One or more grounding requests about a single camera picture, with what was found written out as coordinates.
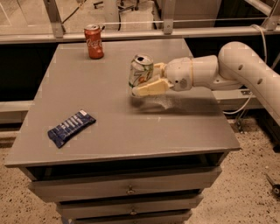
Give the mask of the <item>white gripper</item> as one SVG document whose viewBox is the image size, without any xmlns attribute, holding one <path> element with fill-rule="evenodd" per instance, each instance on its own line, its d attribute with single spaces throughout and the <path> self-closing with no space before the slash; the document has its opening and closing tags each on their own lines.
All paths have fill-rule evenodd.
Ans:
<svg viewBox="0 0 280 224">
<path fill-rule="evenodd" d="M 173 59 L 169 63 L 163 62 L 153 65 L 153 76 L 167 79 L 159 79 L 144 84 L 141 87 L 133 87 L 132 94 L 136 97 L 148 95 L 161 95 L 168 89 L 173 91 L 186 91 L 193 87 L 193 62 L 190 58 Z"/>
</svg>

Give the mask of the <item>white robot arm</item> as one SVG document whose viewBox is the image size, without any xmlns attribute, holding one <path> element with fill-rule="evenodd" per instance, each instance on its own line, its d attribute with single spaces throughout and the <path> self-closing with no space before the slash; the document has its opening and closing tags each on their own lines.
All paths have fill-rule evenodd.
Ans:
<svg viewBox="0 0 280 224">
<path fill-rule="evenodd" d="M 132 88 L 134 96 L 161 95 L 193 87 L 233 90 L 246 86 L 280 125 L 280 75 L 249 46 L 229 42 L 218 55 L 157 63 L 153 75 Z"/>
</svg>

